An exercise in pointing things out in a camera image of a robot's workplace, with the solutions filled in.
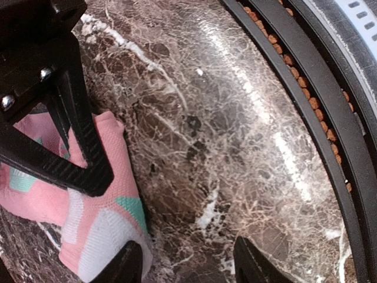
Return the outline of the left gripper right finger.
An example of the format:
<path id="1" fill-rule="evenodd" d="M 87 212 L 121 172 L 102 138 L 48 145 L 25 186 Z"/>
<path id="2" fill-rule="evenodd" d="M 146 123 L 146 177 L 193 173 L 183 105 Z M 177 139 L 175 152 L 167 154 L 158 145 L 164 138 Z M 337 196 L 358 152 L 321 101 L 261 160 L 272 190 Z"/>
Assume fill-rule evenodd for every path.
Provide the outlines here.
<path id="1" fill-rule="evenodd" d="M 233 257 L 237 283 L 292 283 L 247 238 L 237 237 Z"/>

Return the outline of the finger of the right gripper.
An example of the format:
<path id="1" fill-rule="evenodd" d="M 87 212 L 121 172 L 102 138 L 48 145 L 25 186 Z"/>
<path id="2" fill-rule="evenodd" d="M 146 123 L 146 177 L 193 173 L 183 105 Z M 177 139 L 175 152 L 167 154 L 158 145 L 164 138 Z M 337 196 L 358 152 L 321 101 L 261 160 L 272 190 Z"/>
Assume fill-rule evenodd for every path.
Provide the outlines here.
<path id="1" fill-rule="evenodd" d="M 95 128 L 72 29 L 85 1 L 1 2 L 1 161 L 63 189 L 103 195 L 114 174 Z M 86 167 L 44 148 L 14 124 L 37 105 L 64 143 L 73 133 Z"/>

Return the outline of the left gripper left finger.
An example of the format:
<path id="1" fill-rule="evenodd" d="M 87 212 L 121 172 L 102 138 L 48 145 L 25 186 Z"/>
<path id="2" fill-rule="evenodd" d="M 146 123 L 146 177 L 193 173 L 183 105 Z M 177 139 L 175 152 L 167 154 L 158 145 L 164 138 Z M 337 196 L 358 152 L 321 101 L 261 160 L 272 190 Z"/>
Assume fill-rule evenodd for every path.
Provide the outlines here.
<path id="1" fill-rule="evenodd" d="M 91 283 L 141 283 L 142 271 L 141 246 L 134 241 L 128 241 Z"/>

